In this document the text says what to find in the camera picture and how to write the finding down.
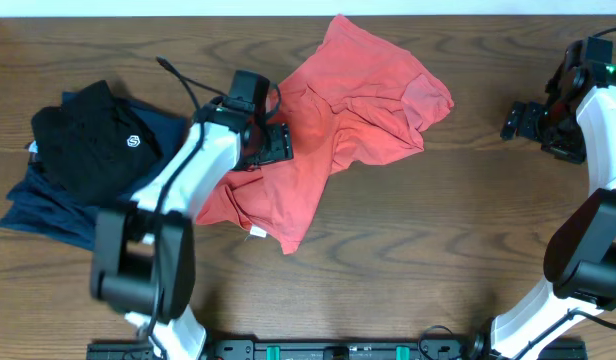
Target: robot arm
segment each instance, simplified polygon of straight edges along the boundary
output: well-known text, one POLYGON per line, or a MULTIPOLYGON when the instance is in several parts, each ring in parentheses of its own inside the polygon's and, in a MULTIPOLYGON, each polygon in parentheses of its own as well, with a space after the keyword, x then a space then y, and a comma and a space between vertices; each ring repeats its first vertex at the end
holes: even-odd
POLYGON ((616 308, 616 66, 611 58, 609 41, 575 42, 546 85, 546 104, 515 103, 502 129, 504 140, 517 134, 540 142, 559 159, 587 159, 590 197, 551 239, 545 276, 492 322, 490 349, 496 354, 537 359, 547 344, 584 319, 576 311, 598 315, 616 308))
POLYGON ((267 124, 268 79, 237 71, 228 95, 199 107, 186 84, 192 81, 158 60, 191 94, 193 125, 175 157, 130 203, 100 210, 90 289, 140 328, 141 341, 104 346, 106 356, 118 351, 126 358, 127 351, 152 347, 149 337, 162 358, 196 360, 206 335, 188 306, 195 283, 193 219, 228 171, 292 159, 292 145, 285 124, 267 124), (154 256, 129 250, 129 242, 140 240, 154 244, 154 256))

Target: white label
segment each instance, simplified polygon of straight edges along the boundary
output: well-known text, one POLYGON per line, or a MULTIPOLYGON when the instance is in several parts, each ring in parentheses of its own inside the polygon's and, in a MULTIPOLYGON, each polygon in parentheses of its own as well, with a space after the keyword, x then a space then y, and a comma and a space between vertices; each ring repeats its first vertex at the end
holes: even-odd
POLYGON ((265 238, 268 235, 268 233, 266 232, 266 230, 260 228, 259 226, 252 224, 252 227, 250 228, 250 235, 265 238))
POLYGON ((32 152, 32 153, 38 153, 39 150, 37 149, 37 142, 33 141, 30 146, 28 146, 28 151, 32 152))
POLYGON ((141 242, 146 245, 152 245, 155 242, 155 235, 153 234, 144 234, 144 238, 141 239, 141 242))
POLYGON ((130 147, 137 147, 139 146, 139 144, 141 144, 141 140, 139 140, 139 136, 137 135, 130 135, 128 140, 126 140, 126 143, 130 147))

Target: clothing logo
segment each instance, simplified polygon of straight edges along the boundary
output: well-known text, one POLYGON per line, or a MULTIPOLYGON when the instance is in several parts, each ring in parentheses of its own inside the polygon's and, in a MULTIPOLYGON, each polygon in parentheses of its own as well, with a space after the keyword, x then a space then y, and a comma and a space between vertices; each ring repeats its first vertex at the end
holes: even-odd
POLYGON ((139 140, 139 136, 137 135, 130 135, 128 140, 126 140, 126 143, 130 147, 137 147, 139 146, 139 144, 141 144, 141 140, 139 140))

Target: wood grain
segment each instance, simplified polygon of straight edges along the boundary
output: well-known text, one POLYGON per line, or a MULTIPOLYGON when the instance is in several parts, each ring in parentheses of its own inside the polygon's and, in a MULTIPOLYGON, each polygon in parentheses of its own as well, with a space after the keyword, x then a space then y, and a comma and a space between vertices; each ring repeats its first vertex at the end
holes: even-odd
MULTIPOLYGON (((424 153, 333 176, 293 256, 232 224, 197 227, 192 305, 209 328, 262 339, 414 338, 433 324, 468 333, 530 290, 550 236, 586 198, 585 166, 498 133, 513 100, 543 101, 568 44, 616 17, 352 20, 417 56, 456 107, 424 134, 424 153)), ((218 88, 238 68, 281 81, 329 21, 1 19, 0 217, 25 171, 30 118, 61 91, 106 79, 117 94, 189 115, 155 55, 218 88)), ((90 339, 129 338, 130 326, 90 299, 89 271, 86 251, 0 229, 0 359, 83 359, 90 339)), ((569 334, 592 359, 616 359, 616 332, 587 323, 569 334)))

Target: black cable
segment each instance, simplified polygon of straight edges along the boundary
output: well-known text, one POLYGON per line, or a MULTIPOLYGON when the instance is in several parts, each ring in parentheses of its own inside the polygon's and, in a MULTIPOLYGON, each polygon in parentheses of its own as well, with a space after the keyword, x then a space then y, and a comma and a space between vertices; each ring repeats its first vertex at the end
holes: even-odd
POLYGON ((161 341, 159 341, 159 339, 157 339, 154 335, 150 335, 150 340, 152 340, 153 344, 159 348, 159 352, 161 352, 159 357, 161 360, 168 360, 168 351, 166 351, 166 348, 161 344, 161 341))
POLYGON ((576 315, 580 315, 580 316, 583 316, 586 319, 588 319, 588 320, 590 320, 590 321, 592 321, 592 322, 594 322, 594 323, 596 323, 598 325, 601 325, 603 327, 607 327, 608 329, 616 330, 616 324, 615 323, 608 322, 608 321, 606 321, 604 319, 601 319, 601 318, 599 318, 597 316, 594 316, 594 315, 590 315, 590 314, 588 314, 586 312, 583 312, 581 310, 572 310, 570 313, 572 314, 573 317, 576 316, 576 315))
POLYGON ((600 319, 594 315, 590 315, 587 312, 583 312, 581 310, 569 310, 566 315, 557 320, 554 324, 552 324, 548 329, 542 332, 539 336, 537 336, 534 340, 529 341, 528 345, 524 347, 512 360, 519 360, 528 353, 533 347, 539 344, 543 339, 545 339, 548 335, 552 334, 555 330, 557 330, 561 325, 565 324, 568 321, 571 321, 575 318, 575 316, 580 315, 585 317, 588 320, 591 320, 594 323, 597 323, 601 326, 607 327, 612 330, 616 330, 616 324, 608 322, 606 320, 600 319))
POLYGON ((616 27, 610 28, 610 29, 606 29, 604 31, 600 31, 600 32, 596 33, 595 35, 593 35, 592 37, 600 37, 600 36, 604 36, 606 34, 610 34, 610 33, 613 33, 613 32, 616 32, 616 27))
POLYGON ((193 80, 193 79, 191 79, 189 77, 186 77, 186 76, 182 75, 181 78, 186 80, 186 81, 188 81, 189 83, 191 83, 191 84, 193 84, 195 86, 198 86, 198 87, 204 89, 204 90, 208 90, 210 92, 214 92, 215 94, 218 94, 220 96, 228 96, 228 94, 226 94, 225 92, 223 92, 221 90, 215 89, 215 88, 210 87, 210 86, 205 85, 205 84, 202 84, 202 83, 200 83, 198 81, 195 81, 195 80, 193 80))
MULTIPOLYGON (((417 340, 417 348, 419 350, 419 352, 421 353, 421 355, 423 355, 426 359, 428 360, 434 360, 433 358, 430 357, 430 355, 428 355, 428 350, 423 349, 423 347, 421 346, 421 343, 424 341, 424 338, 426 337, 426 335, 436 329, 443 329, 446 330, 450 333, 451 336, 455 336, 455 334, 452 333, 452 331, 450 331, 450 329, 448 329, 447 327, 443 326, 443 325, 433 325, 431 327, 429 327, 428 329, 424 330, 423 333, 421 333, 421 336, 419 337, 419 340, 417 340)), ((457 359, 461 359, 462 354, 459 354, 459 356, 454 357, 454 358, 450 358, 449 360, 457 360, 457 359)))
MULTIPOLYGON (((199 103, 197 102, 197 98, 195 97, 195 94, 192 92, 192 90, 186 83, 186 79, 179 73, 179 71, 177 71, 177 69, 175 69, 175 67, 166 58, 158 56, 156 59, 157 59, 157 62, 164 69, 166 69, 167 71, 175 75, 177 79, 179 79, 179 81, 184 85, 184 87, 186 88, 186 91, 190 95, 190 98, 192 102, 194 103, 195 108, 197 110, 195 112, 196 116, 202 116, 202 111, 201 111, 201 108, 199 107, 199 103)), ((222 100, 223 100, 222 96, 217 96, 214 99, 212 99, 210 102, 212 104, 218 105, 221 103, 222 100)), ((155 329, 155 325, 157 324, 157 319, 159 318, 159 312, 161 310, 160 308, 161 308, 161 303, 163 300, 163 290, 161 286, 161 263, 159 259, 160 258, 159 257, 159 253, 160 253, 159 245, 161 243, 161 228, 162 228, 160 215, 163 209, 164 202, 166 201, 166 198, 168 196, 168 191, 170 190, 170 187, 177 179, 177 176, 179 176, 179 174, 183 171, 186 165, 192 160, 192 158, 201 149, 203 145, 203 141, 205 137, 205 131, 204 131, 205 130, 204 129, 205 119, 197 118, 196 122, 198 122, 200 126, 199 139, 197 139, 197 143, 195 144, 195 147, 190 152, 190 154, 188 154, 188 156, 177 167, 177 169, 173 172, 173 174, 170 176, 170 178, 168 178, 164 186, 161 188, 161 191, 159 192, 159 198, 157 199, 157 205, 155 206, 154 212, 158 216, 157 216, 157 221, 155 223, 155 227, 152 230, 153 230, 153 234, 155 235, 153 246, 155 248, 154 269, 155 269, 155 274, 156 274, 155 276, 156 289, 155 289, 155 297, 153 299, 153 308, 152 308, 152 314, 150 316, 150 322, 148 323, 146 327, 139 329, 138 337, 140 338, 148 338, 152 336, 153 330, 155 329)))
POLYGON ((273 89, 275 89, 275 91, 277 91, 278 99, 277 99, 277 103, 275 104, 275 108, 270 110, 266 114, 264 114, 264 122, 268 122, 268 120, 270 120, 270 118, 275 116, 275 114, 277 114, 277 112, 279 112, 279 107, 281 107, 281 90, 279 90, 279 86, 276 83, 272 83, 272 87, 273 87, 273 89))
POLYGON ((181 81, 181 84, 186 89, 186 92, 188 92, 188 95, 190 95, 190 99, 192 100, 192 103, 195 104, 195 110, 197 110, 197 111, 201 110, 201 107, 199 106, 199 102, 197 101, 197 97, 195 96, 195 94, 190 89, 190 86, 188 86, 188 83, 186 82, 186 79, 179 73, 179 71, 177 71, 177 69, 175 69, 174 66, 172 66, 170 61, 168 61, 168 59, 166 59, 163 56, 157 56, 157 57, 155 57, 155 59, 157 60, 159 65, 161 65, 164 69, 166 69, 171 74, 175 75, 177 77, 177 79, 179 79, 179 81, 181 81))
POLYGON ((124 353, 121 354, 121 360, 135 360, 137 358, 135 357, 135 355, 133 353, 138 352, 138 351, 143 353, 144 351, 147 351, 147 350, 148 350, 148 348, 143 348, 143 347, 142 348, 126 349, 126 351, 124 351, 124 353))

